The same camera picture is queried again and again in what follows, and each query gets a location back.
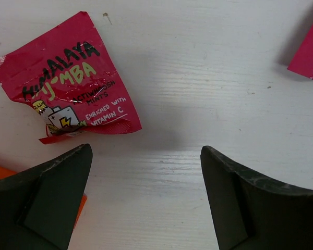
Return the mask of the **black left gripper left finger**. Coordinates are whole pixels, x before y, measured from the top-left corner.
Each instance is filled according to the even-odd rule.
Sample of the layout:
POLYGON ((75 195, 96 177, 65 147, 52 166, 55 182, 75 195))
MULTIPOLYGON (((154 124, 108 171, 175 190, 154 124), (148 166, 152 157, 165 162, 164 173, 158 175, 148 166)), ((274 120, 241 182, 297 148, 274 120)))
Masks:
POLYGON ((0 249, 68 249, 92 159, 82 144, 19 173, 0 167, 0 249))

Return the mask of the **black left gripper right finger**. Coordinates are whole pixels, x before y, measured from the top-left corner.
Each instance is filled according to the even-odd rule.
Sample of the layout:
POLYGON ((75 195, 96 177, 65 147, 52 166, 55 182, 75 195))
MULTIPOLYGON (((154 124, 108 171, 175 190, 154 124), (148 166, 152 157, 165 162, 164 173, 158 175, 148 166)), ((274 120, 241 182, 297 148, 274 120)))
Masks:
POLYGON ((313 249, 313 190, 261 174, 211 146, 200 159, 219 249, 313 249))

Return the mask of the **pink mints packet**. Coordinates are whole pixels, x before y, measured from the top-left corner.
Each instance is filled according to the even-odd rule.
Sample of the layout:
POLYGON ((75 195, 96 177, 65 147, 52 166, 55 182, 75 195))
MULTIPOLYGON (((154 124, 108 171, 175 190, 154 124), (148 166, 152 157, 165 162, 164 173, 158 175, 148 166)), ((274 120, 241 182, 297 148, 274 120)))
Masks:
POLYGON ((43 144, 83 132, 117 135, 141 129, 128 91, 85 11, 0 57, 0 85, 11 101, 42 117, 43 144))

